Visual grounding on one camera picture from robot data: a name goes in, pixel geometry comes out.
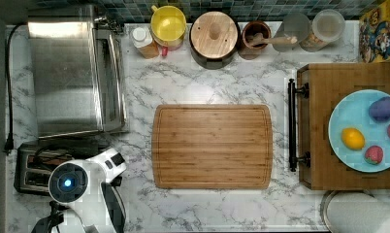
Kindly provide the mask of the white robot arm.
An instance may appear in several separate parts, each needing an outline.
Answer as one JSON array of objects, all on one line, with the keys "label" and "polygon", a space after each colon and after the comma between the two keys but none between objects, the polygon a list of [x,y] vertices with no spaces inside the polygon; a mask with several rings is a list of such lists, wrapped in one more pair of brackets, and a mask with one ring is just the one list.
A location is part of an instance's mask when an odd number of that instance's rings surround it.
[{"label": "white robot arm", "polygon": [[49,195],[75,212],[85,233],[123,233],[125,209],[112,182],[125,170],[125,160],[115,149],[66,161],[52,171]]}]

